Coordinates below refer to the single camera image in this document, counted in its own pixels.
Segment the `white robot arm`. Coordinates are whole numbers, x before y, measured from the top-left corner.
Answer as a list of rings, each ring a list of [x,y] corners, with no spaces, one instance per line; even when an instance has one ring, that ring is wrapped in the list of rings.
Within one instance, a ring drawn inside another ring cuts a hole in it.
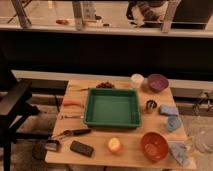
[[[197,134],[194,144],[201,153],[213,153],[213,129]]]

